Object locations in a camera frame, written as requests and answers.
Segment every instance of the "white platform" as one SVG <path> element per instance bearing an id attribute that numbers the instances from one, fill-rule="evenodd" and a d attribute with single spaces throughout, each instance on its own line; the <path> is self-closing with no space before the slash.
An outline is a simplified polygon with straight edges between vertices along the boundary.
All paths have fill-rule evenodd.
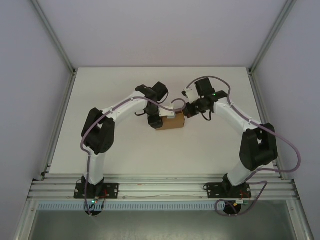
<path id="1" fill-rule="evenodd" d="M 87 156 L 80 149 L 80 141 L 92 108 L 110 107 L 128 97 L 137 86 L 153 87 L 158 81 L 169 89 L 168 103 L 183 97 L 181 92 L 192 80 L 206 75 L 226 80 L 232 87 L 233 102 L 254 119 L 260 119 L 244 67 L 79 68 L 50 174 L 86 171 Z M 212 79 L 211 83 L 216 91 L 227 92 L 217 80 Z M 184 128 L 155 131 L 148 125 L 147 116 L 131 116 L 115 130 L 104 173 L 191 177 L 225 174 L 238 163 L 241 136 L 224 120 L 213 114 L 210 122 L 201 115 L 185 121 Z"/>

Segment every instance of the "black mounting bracket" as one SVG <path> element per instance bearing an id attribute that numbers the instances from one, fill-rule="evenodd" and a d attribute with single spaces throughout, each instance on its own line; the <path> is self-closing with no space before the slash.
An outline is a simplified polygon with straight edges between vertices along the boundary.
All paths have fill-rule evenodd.
<path id="1" fill-rule="evenodd" d="M 102 116 L 102 111 L 97 108 L 91 109 L 85 121 L 81 137 L 83 137 L 88 129 Z M 98 124 L 102 126 L 94 126 L 84 140 L 84 145 L 91 148 L 96 155 L 103 154 L 112 147 L 115 141 L 116 126 L 114 119 L 106 116 Z"/>
<path id="2" fill-rule="evenodd" d="M 85 186 L 86 179 L 84 176 L 81 178 L 81 182 L 75 184 L 75 190 L 73 198 L 85 199 Z M 104 179 L 97 185 L 88 183 L 87 185 L 87 199 L 94 199 L 99 197 L 101 199 L 117 199 L 119 193 L 119 183 L 105 183 Z"/>
<path id="3" fill-rule="evenodd" d="M 206 190 L 208 199 L 248 199 L 251 198 L 251 189 L 246 182 L 234 186 L 232 190 L 227 192 L 222 182 L 208 182 L 203 186 Z"/>

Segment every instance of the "gray wall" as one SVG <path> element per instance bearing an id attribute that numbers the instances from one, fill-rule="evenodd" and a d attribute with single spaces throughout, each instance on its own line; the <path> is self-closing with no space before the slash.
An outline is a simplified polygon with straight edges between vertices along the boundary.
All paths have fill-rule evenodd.
<path id="1" fill-rule="evenodd" d="M 285 2 L 39 0 L 75 67 L 249 67 Z"/>
<path id="2" fill-rule="evenodd" d="M 316 239 L 320 239 L 320 1 L 297 1 L 256 77 L 271 122 L 301 151 L 293 175 Z M 293 150 L 281 144 L 287 168 Z"/>
<path id="3" fill-rule="evenodd" d="M 69 72 L 27 0 L 0 6 L 0 238 L 12 239 Z"/>

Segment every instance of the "cardboard box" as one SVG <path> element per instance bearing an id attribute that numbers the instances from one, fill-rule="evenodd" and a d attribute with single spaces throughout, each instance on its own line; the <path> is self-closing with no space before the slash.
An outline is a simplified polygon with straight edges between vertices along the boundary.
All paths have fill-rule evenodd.
<path id="1" fill-rule="evenodd" d="M 168 129 L 180 129 L 185 126 L 185 116 L 182 112 L 177 112 L 175 118 L 162 117 L 163 126 L 157 128 L 157 131 Z"/>

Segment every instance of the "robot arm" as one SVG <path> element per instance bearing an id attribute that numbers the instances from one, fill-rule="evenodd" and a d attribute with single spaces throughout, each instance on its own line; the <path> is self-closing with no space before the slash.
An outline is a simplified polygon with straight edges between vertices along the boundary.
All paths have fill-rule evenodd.
<path id="1" fill-rule="evenodd" d="M 127 99 L 133 98 L 133 97 L 145 97 L 145 95 L 139 91 L 134 91 L 129 97 L 125 98 L 123 101 L 119 102 L 117 105 L 120 105 L 122 102 L 124 102 Z M 104 178 L 104 162 L 106 158 L 106 152 L 110 149 L 114 142 L 114 134 L 115 134 L 115 127 L 119 125 L 124 119 L 128 118 L 132 114 L 144 110 L 148 105 L 147 100 L 143 99 L 134 99 L 132 101 L 129 101 L 122 106 L 120 106 L 116 111 L 112 111 L 109 113 L 105 119 L 102 122 L 102 127 L 99 130 L 99 126 L 96 127 L 96 130 L 92 130 L 92 132 L 101 131 L 100 136 L 98 135 L 92 135 L 87 137 L 85 141 L 85 145 L 87 146 L 87 150 L 91 153 L 91 160 L 90 160 L 90 171 L 89 171 L 89 184 L 97 185 L 100 183 Z M 103 109 L 102 111 L 98 111 L 96 108 L 90 111 L 92 112 L 99 112 L 99 115 L 102 116 L 113 109 L 114 106 L 108 107 Z M 86 130 L 92 125 L 91 120 L 87 120 L 84 129 L 82 131 L 82 135 L 86 132 Z M 93 142 L 93 138 L 95 140 L 100 142 L 99 145 L 95 145 L 95 142 Z"/>
<path id="2" fill-rule="evenodd" d="M 182 92 L 189 99 L 189 103 L 183 110 L 184 115 L 191 118 L 199 113 L 203 114 L 210 111 L 210 114 L 217 114 L 233 127 L 239 135 L 242 135 L 239 153 L 240 162 L 223 177 L 222 182 L 222 186 L 229 197 L 237 196 L 239 189 L 246 185 L 246 179 L 252 172 L 263 165 L 268 165 L 278 157 L 276 137 L 240 117 L 228 103 L 228 95 L 224 91 L 216 92 L 208 78 L 197 81 L 195 86 L 198 96 L 189 88 Z M 256 120 L 254 122 L 273 132 L 275 131 L 270 123 L 262 124 Z"/>
<path id="3" fill-rule="evenodd" d="M 92 186 L 92 189 L 95 189 L 95 186 L 103 184 L 106 152 L 114 143 L 115 127 L 124 119 L 143 110 L 148 115 L 148 124 L 152 128 L 157 129 L 163 126 L 162 118 L 159 116 L 158 106 L 148 102 L 146 99 L 158 102 L 167 93 L 168 89 L 160 82 L 152 88 L 141 85 L 138 86 L 129 97 L 125 98 L 120 103 L 103 110 L 93 108 L 89 112 L 82 130 L 82 137 L 93 123 L 97 121 L 97 119 L 108 112 L 110 113 L 92 129 L 84 141 L 84 145 L 90 152 L 91 158 L 89 163 L 89 177 L 87 179 L 87 173 L 85 172 L 83 174 L 82 181 L 87 180 L 90 186 Z M 135 97 L 142 97 L 146 99 L 135 99 Z"/>

